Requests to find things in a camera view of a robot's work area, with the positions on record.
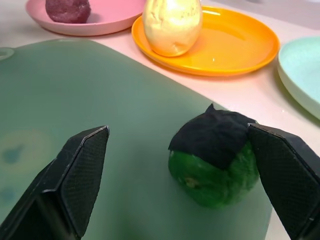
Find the green cutting board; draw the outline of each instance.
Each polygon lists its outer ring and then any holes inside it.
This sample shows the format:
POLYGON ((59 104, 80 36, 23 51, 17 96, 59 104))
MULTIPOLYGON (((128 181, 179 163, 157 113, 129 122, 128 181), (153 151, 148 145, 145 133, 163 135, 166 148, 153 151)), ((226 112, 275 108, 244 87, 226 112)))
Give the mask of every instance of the green cutting board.
POLYGON ((109 125, 84 240, 263 240, 272 207, 261 183, 239 204, 210 210, 169 174, 171 138, 210 103, 93 41, 15 48, 0 61, 0 222, 70 136, 109 125))

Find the black cloth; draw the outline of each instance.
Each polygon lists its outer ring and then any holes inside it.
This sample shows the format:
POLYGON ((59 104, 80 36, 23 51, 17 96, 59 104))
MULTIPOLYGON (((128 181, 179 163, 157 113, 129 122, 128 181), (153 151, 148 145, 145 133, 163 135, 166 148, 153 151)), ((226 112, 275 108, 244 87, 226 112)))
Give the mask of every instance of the black cloth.
POLYGON ((248 124, 255 122, 238 112, 216 110, 211 104, 175 134, 168 149, 197 156, 225 170, 245 146, 248 124))

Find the white table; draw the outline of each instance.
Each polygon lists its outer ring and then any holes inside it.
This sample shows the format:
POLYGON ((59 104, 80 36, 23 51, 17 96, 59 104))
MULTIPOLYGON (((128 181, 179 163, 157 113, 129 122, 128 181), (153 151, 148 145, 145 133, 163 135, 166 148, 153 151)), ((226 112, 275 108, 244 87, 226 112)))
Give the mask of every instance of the white table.
MULTIPOLYGON (((25 12, 25 2, 26 0, 0 1, 0 47, 14 48, 61 38, 60 35, 47 32, 36 25, 25 12)), ((209 0, 202 0, 202 4, 232 9, 209 0)), ((235 8, 233 10, 250 15, 268 25, 278 35, 282 44, 299 37, 320 35, 319 30, 308 29, 235 8)), ((160 72, 229 110, 247 115, 263 125, 280 128, 300 136, 320 155, 320 120, 312 117, 289 96, 279 80, 274 64, 241 77, 186 77, 166 71, 148 61, 135 46, 130 30, 90 39, 160 72)), ((274 211, 265 240, 289 240, 274 211)))

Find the purple ball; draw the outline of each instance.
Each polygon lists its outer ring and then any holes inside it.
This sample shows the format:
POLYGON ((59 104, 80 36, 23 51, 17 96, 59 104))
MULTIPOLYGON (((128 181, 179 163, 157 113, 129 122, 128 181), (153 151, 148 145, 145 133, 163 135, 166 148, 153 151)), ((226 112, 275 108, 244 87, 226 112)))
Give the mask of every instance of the purple ball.
POLYGON ((90 16, 88 0, 46 0, 45 10, 57 23, 85 24, 90 16))

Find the orange plate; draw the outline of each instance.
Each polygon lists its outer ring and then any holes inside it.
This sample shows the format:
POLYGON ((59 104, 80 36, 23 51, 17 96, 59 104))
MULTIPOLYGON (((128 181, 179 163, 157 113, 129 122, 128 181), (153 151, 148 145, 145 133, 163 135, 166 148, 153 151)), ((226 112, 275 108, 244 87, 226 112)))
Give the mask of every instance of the orange plate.
POLYGON ((280 43, 262 22, 242 13, 203 6, 203 27, 195 45, 184 55, 164 57, 151 50, 142 17, 132 26, 140 50, 171 69, 201 76, 234 76, 252 72, 270 63, 280 43))

